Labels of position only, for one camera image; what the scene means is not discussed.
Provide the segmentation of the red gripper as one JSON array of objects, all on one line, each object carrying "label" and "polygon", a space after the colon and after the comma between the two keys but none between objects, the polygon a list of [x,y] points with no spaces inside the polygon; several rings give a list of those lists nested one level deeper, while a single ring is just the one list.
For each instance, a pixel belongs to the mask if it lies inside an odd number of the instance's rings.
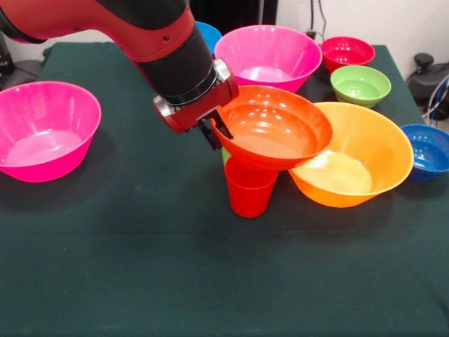
[{"label": "red gripper", "polygon": [[178,106],[171,105],[159,95],[153,99],[153,102],[159,116],[172,130],[182,133],[198,124],[198,129],[212,149],[221,150],[222,144],[219,138],[202,119],[209,119],[213,113],[217,130],[227,139],[232,140],[231,131],[216,109],[224,107],[235,99],[239,95],[239,88],[234,74],[223,59],[214,59],[212,74],[215,75],[215,82],[205,93],[191,102]]}]

